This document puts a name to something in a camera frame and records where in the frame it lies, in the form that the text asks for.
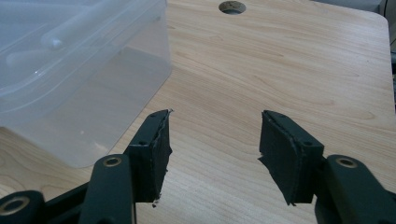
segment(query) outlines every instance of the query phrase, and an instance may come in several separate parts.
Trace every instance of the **wooden table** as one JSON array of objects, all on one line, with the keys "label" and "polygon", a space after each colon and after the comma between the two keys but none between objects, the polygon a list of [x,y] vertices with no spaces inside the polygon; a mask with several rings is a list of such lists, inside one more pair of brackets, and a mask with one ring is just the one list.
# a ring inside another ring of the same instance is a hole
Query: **wooden table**
[{"label": "wooden table", "polygon": [[[373,13],[303,0],[169,0],[173,74],[112,152],[144,118],[173,108],[171,156],[155,209],[139,223],[314,223],[313,204],[287,206],[257,160],[264,109],[288,115],[325,145],[325,156],[364,162],[396,191],[396,119],[388,25]],[[0,196],[38,189],[47,199],[89,180],[6,129]]]}]

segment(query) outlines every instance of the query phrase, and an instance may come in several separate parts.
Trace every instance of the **transparent plastic bin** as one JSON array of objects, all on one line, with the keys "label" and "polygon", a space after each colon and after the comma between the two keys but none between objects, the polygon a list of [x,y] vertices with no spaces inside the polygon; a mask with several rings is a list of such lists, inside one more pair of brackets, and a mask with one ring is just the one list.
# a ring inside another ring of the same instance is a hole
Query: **transparent plastic bin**
[{"label": "transparent plastic bin", "polygon": [[0,126],[84,167],[171,73],[166,2],[64,2],[0,1]]}]

